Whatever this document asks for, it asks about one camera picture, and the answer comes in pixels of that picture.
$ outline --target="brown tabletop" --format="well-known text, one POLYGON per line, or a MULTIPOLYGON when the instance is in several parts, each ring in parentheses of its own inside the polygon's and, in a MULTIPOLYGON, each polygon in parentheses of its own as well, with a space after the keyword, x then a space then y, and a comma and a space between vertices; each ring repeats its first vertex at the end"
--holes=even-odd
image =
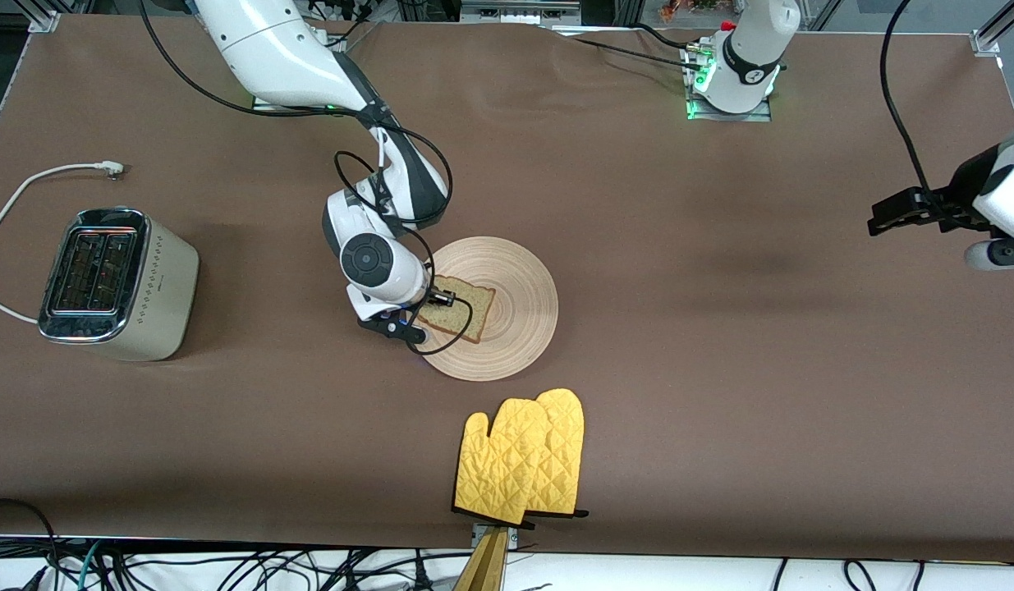
MULTIPOLYGON (((194 19, 154 25, 247 100, 194 19)), ((200 283, 165 363, 0 313, 0 497, 63 533, 466 545, 449 510, 466 416, 567 386, 590 517, 537 520, 540 550, 1014 560, 1014 273, 965 269, 969 232, 868 238, 871 203, 915 183, 881 41, 800 34, 774 122, 735 124, 687 121, 670 67, 528 25, 365 38, 352 55, 455 173, 431 245, 502 236, 555 275, 542 358, 470 384, 356 325, 319 217, 335 150, 375 157, 359 124, 233 113, 138 18, 65 16, 0 116, 0 207, 53 165, 134 169, 26 192, 0 229, 0 299, 37 309, 64 225, 98 206, 195 245, 200 283)), ((892 64, 932 182, 1014 128, 967 38, 898 36, 892 64)), ((1 512, 0 530, 37 524, 1 512)))

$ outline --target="white floor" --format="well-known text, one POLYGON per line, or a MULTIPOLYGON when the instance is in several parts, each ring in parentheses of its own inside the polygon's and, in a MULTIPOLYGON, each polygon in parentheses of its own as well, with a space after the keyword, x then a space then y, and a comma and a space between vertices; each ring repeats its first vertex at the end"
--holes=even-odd
MULTIPOLYGON (((427 550, 427 555, 450 550, 427 550)), ((139 557, 132 562, 160 560, 188 562, 232 555, 160 555, 139 557)), ((346 552, 314 552, 320 568, 335 568, 346 552)), ((414 557, 413 550, 380 550, 360 565, 359 570, 379 568, 414 557)), ((465 559, 427 560, 432 580, 458 576, 465 559)), ((682 557, 628 557, 627 555, 530 555, 511 553, 507 558, 507 576, 503 591, 532 591, 546 586, 548 591, 605 590, 671 590, 671 591, 771 591, 780 561, 774 559, 705 559, 682 557)), ((913 563, 864 562, 877 591, 909 591, 915 581, 917 566, 913 563)), ((44 566, 39 559, 0 560, 0 591, 19 588, 44 566)), ((157 591, 214 591, 236 563, 214 563, 200 566, 144 566, 136 574, 157 591)), ((79 565, 72 565, 74 570, 79 565)), ((411 568, 401 568, 412 575, 411 568)), ((860 573, 852 569, 853 579, 861 591, 870 591, 860 573)), ((251 590, 261 572, 256 572, 237 590, 251 590)), ((402 576, 373 577, 361 584, 365 590, 400 590, 409 581, 402 576)), ((318 587, 310 579, 287 575, 271 577, 270 591, 305 591, 308 585, 318 587)), ((42 583, 42 590, 53 586, 52 573, 42 583)), ((63 577, 63 587, 72 591, 63 577)), ((793 560, 781 580, 780 591, 848 591, 841 561, 793 560)), ((1014 566, 928 564, 921 591, 1014 591, 1014 566)))

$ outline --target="blue cable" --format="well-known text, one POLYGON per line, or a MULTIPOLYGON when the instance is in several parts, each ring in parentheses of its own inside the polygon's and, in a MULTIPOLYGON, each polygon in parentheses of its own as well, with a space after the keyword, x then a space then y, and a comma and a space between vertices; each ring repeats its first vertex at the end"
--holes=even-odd
POLYGON ((86 588, 87 568, 90 568, 90 561, 94 559, 94 550, 97 550, 98 543, 101 543, 101 539, 94 541, 93 545, 90 545, 90 550, 87 550, 86 557, 83 558, 83 566, 80 568, 80 579, 75 582, 75 591, 83 591, 86 588))

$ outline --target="toaster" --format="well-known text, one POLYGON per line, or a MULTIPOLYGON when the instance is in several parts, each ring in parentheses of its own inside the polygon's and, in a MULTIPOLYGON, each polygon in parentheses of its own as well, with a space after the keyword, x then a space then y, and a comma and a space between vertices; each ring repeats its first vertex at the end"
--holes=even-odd
POLYGON ((116 360, 161 360, 185 337, 197 250, 138 210, 89 209, 65 231, 41 334, 116 360))

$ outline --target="yellow oven mitt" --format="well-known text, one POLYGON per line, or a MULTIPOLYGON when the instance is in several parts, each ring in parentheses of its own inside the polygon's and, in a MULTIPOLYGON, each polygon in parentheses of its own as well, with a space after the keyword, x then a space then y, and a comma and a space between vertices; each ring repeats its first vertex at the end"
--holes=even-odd
POLYGON ((550 430, 539 403, 506 399, 489 431, 489 418, 476 412, 466 419, 454 508, 504 524, 521 524, 550 430))
POLYGON ((576 394, 564 388, 539 394, 536 403, 547 412, 551 428, 528 498, 528 511, 573 516, 583 451, 583 408, 576 394))

